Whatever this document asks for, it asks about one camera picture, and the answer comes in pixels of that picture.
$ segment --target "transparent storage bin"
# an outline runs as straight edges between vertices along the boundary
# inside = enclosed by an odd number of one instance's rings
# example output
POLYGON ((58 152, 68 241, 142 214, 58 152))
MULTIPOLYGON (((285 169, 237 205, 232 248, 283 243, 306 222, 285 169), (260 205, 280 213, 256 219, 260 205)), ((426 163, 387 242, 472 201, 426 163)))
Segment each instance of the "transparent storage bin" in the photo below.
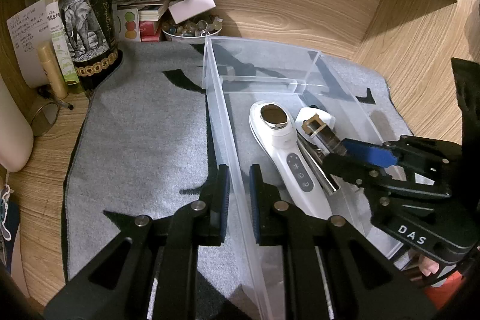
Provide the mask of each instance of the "transparent storage bin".
MULTIPOLYGON (((283 266, 280 247, 259 247, 251 223, 249 167, 260 164, 263 180, 290 197, 280 174, 253 137, 249 111, 259 100, 279 102, 293 118, 315 105, 335 116, 340 139, 383 142, 357 99, 318 50, 262 40, 208 37, 202 86, 206 89, 217 164, 230 167, 229 238, 244 292, 262 319, 284 319, 283 266)), ((328 197, 334 214, 347 218, 384 255, 398 242, 370 224, 370 208, 361 191, 343 183, 328 197)))

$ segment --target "bowl of beads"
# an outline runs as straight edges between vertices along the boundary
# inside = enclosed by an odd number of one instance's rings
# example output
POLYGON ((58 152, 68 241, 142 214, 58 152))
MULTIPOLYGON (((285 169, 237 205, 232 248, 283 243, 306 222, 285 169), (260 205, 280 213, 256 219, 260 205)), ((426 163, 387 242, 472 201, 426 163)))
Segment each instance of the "bowl of beads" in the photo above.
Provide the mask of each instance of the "bowl of beads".
POLYGON ((218 36, 222 27, 222 19, 217 16, 194 17, 180 24, 175 24, 172 20, 162 22, 162 31, 167 41, 187 44, 204 44, 205 37, 218 36))

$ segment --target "dark glass bottle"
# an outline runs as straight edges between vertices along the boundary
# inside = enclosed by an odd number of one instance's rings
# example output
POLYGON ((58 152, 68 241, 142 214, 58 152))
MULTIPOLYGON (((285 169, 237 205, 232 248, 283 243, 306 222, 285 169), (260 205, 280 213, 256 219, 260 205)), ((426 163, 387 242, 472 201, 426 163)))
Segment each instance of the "dark glass bottle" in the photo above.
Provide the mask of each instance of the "dark glass bottle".
POLYGON ((112 0, 58 0, 58 5, 80 83, 92 90, 119 63, 112 0))

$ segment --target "elephant picture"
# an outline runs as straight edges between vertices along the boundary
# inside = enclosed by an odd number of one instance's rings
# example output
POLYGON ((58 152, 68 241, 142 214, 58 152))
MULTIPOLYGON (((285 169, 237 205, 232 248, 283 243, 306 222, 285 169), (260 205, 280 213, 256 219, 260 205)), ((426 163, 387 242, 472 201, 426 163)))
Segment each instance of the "elephant picture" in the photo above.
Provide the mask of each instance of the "elephant picture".
POLYGON ((109 50, 88 0, 60 0, 59 7, 73 61, 90 60, 109 50))

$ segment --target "gold medallion band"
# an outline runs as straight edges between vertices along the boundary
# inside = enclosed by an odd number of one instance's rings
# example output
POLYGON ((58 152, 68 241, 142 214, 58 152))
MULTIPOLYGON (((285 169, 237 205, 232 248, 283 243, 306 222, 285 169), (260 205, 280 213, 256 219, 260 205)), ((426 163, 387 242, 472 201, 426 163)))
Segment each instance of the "gold medallion band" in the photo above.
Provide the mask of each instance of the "gold medallion band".
POLYGON ((86 67, 75 67, 75 71, 77 71, 78 76, 92 76, 94 74, 99 74, 104 69, 107 69, 110 65, 112 65, 115 60, 118 59, 118 50, 115 49, 109 57, 104 57, 101 61, 96 62, 93 65, 87 65, 86 67))

